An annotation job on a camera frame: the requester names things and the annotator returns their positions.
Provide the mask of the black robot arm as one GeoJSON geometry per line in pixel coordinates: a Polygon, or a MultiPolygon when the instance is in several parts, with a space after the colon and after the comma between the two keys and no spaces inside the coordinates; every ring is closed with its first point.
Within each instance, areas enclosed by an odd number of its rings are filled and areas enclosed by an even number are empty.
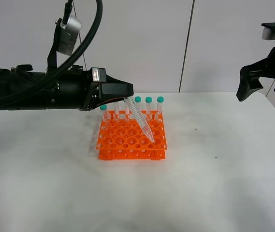
{"type": "MultiPolygon", "coordinates": [[[[275,40],[275,22],[264,23],[265,39],[275,40]]],[[[275,47],[268,57],[240,70],[236,96],[246,100],[262,89],[260,78],[275,79],[275,47]]],[[[69,60],[57,66],[56,50],[48,57],[48,71],[34,72],[31,65],[0,68],[0,111],[78,109],[91,111],[133,96],[133,85],[107,75],[105,69],[83,70],[69,60]]]]}

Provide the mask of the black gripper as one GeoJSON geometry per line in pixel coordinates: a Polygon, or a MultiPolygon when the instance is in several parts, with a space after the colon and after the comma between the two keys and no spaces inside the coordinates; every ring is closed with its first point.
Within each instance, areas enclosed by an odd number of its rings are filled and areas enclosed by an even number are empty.
{"type": "Polygon", "coordinates": [[[83,74],[80,111],[91,111],[102,102],[118,102],[134,95],[133,84],[106,75],[105,68],[91,68],[83,74]]]}

